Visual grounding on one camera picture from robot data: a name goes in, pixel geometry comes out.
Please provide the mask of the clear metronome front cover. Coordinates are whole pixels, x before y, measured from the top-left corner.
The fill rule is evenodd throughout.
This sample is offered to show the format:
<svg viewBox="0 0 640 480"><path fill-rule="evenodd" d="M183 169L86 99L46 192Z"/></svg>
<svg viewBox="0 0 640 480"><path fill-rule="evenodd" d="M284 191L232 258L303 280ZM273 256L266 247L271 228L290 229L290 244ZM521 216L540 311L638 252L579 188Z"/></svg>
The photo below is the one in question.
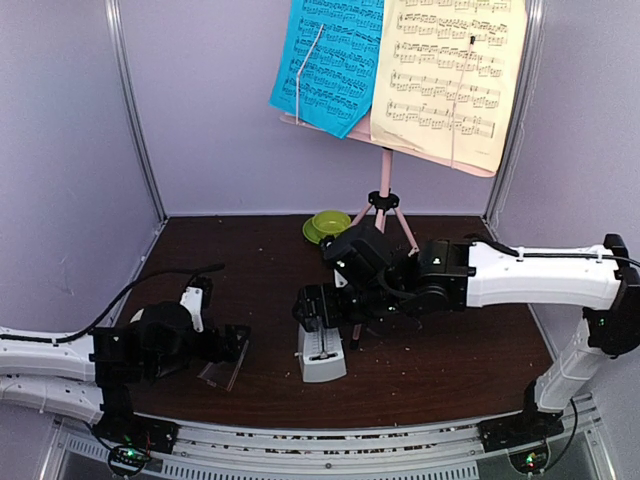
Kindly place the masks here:
<svg viewBox="0 0 640 480"><path fill-rule="evenodd" d="M249 343L246 342L240 351L240 356L233 362L208 363L197 375L197 378L207 385L231 391L244 362Z"/></svg>

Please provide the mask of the white metronome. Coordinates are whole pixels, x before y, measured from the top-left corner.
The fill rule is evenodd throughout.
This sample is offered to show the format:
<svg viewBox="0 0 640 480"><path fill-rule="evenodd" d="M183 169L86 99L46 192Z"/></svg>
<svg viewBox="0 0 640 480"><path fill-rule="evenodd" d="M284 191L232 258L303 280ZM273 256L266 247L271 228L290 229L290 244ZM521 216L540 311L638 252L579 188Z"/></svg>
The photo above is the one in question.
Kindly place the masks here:
<svg viewBox="0 0 640 480"><path fill-rule="evenodd" d="M338 328L307 332L298 329L295 354L304 383L325 383L347 374L342 338Z"/></svg>

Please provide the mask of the pink music stand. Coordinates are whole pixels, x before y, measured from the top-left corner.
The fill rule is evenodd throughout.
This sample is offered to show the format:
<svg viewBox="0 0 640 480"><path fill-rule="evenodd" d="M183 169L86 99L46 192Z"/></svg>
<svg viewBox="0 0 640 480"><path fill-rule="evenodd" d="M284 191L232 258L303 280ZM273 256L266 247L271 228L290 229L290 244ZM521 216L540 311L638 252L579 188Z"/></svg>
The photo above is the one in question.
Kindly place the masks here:
<svg viewBox="0 0 640 480"><path fill-rule="evenodd" d="M428 156L426 154L419 153L415 150L412 150L403 146L396 146L391 148L384 147L380 143L376 143L371 138L369 113L367 113L363 117L363 119L356 124L356 126L347 135L347 138L364 142L367 144L371 144L371 145L376 145L381 148L381 155L382 155L381 175L380 175L380 187L378 189L378 197L381 200L386 200L387 198L389 198L392 192L391 184L392 184L392 167L393 167L394 153L402 153L409 156L413 156L415 158L419 158L427 162L435 163L442 166L447 166L448 168L462 171L466 174L480 177L480 178L492 178L496 175L495 172L491 172L490 170L484 167L477 167L477 166L473 166L473 165L455 161L455 160L445 160L439 157ZM400 207L389 207L388 209L384 209L384 206L383 205L379 206L379 204L380 202L378 200L376 200L373 204L368 203L356 215L352 223L357 224L358 222L360 222L365 217L365 215L372 208L374 208L375 209L375 227L379 229L381 232L384 232L386 227L388 212L391 211L397 218L405 234L405 237L408 240L409 245L411 246L410 253L411 254L416 253L419 250L418 243Z"/></svg>

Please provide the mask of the blue sheet music page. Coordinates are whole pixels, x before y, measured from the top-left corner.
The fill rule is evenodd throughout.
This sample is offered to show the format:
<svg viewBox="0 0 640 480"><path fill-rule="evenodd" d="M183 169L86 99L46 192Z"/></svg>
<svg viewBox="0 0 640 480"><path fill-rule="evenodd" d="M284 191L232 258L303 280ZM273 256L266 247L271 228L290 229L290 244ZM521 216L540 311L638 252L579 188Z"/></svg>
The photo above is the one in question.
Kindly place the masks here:
<svg viewBox="0 0 640 480"><path fill-rule="evenodd" d="M269 104L345 138L372 106L383 14L382 1L292 2Z"/></svg>

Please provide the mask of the yellow sheet music page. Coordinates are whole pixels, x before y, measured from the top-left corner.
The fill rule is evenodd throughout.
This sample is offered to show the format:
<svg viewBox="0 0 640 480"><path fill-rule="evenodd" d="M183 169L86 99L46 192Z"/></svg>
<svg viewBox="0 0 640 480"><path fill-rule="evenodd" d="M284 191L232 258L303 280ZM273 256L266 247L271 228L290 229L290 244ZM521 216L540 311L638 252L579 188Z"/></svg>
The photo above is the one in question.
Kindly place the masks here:
<svg viewBox="0 0 640 480"><path fill-rule="evenodd" d="M495 175L527 21L523 1L385 2L372 141Z"/></svg>

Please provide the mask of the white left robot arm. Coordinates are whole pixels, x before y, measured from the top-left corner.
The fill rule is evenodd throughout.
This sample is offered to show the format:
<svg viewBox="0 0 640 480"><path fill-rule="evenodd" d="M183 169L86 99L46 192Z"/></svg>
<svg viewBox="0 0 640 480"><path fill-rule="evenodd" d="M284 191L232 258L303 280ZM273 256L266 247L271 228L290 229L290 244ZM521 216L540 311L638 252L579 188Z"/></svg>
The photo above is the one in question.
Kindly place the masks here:
<svg viewBox="0 0 640 480"><path fill-rule="evenodd" d="M144 433L129 385L150 384L185 370L194 359L237 367L251 330L208 327L203 312L213 284L194 271L181 298L148 305L123 326L95 320L75 333L1 330L4 403L104 423L123 444Z"/></svg>

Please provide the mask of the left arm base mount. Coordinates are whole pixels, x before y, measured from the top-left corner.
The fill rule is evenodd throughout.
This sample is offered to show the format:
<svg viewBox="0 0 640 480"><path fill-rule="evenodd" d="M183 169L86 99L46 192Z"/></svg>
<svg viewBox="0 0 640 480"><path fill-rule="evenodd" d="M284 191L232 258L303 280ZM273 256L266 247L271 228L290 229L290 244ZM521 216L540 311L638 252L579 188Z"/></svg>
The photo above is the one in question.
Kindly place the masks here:
<svg viewBox="0 0 640 480"><path fill-rule="evenodd" d="M111 472L123 478L141 473L154 454L171 454L179 432L174 422L137 415L104 417L95 425L85 426L107 450L106 463Z"/></svg>

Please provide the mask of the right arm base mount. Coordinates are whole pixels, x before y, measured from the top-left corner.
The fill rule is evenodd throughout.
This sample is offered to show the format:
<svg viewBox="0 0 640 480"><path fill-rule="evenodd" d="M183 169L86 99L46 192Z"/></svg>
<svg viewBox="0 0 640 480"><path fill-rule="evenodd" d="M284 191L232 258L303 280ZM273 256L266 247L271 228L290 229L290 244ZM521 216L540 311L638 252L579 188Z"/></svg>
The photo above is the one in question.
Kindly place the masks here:
<svg viewBox="0 0 640 480"><path fill-rule="evenodd" d="M531 477L551 466L548 440L562 434L564 425L559 415L530 417L520 412L484 420L478 424L478 431L485 453L505 450L511 467Z"/></svg>

